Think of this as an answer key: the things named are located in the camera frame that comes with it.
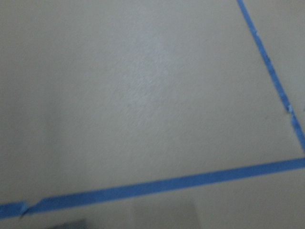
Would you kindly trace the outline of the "dark brown t-shirt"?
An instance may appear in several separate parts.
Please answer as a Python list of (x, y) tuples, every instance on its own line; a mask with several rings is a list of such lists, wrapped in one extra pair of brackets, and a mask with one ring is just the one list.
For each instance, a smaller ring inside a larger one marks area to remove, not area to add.
[(55, 225), (51, 229), (87, 229), (87, 222), (85, 219), (74, 220)]

